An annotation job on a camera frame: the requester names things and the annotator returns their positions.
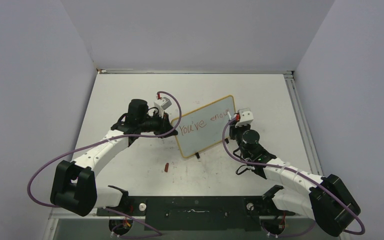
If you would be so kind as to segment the yellow framed whiteboard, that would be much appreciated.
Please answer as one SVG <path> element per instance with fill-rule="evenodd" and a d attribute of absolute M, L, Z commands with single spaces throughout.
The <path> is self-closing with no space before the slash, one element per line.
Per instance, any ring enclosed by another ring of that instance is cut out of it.
<path fill-rule="evenodd" d="M 207 105 L 185 113 L 181 119 L 174 118 L 178 135 L 175 137 L 180 154 L 187 159 L 222 141 L 222 130 L 228 123 L 230 113 L 236 112 L 235 99 L 227 95 Z"/>

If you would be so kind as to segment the red marker cap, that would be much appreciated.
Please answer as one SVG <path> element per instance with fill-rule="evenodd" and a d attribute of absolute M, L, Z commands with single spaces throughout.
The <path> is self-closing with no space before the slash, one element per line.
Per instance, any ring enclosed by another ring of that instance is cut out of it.
<path fill-rule="evenodd" d="M 169 169 L 169 163 L 167 162 L 164 166 L 164 172 L 167 173 Z"/>

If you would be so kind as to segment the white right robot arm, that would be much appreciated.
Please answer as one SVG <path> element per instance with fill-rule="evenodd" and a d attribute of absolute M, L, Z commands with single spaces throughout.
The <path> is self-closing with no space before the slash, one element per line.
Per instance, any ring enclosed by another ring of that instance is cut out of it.
<path fill-rule="evenodd" d="M 338 176 L 316 175 L 281 160 L 259 143 L 260 135 L 250 124 L 230 120 L 222 130 L 222 138 L 236 142 L 237 149 L 226 150 L 233 160 L 276 183 L 262 195 L 267 213 L 305 216 L 332 237 L 365 234 L 366 227 L 359 218 L 361 208 Z"/>

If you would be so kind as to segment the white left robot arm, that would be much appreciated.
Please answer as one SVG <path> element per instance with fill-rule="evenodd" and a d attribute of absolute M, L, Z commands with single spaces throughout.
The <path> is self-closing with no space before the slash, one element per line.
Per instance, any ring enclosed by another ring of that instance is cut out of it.
<path fill-rule="evenodd" d="M 158 98 L 149 107 L 142 99 L 133 99 L 124 113 L 99 142 L 72 161 L 61 161 L 55 170 L 50 202 L 79 216 L 92 209 L 109 207 L 116 215 L 129 210 L 129 201 L 123 198 L 128 191 L 108 185 L 98 187 L 96 177 L 121 151 L 130 147 L 145 133 L 148 138 L 176 136 L 166 109 L 171 106 L 167 97 Z"/>

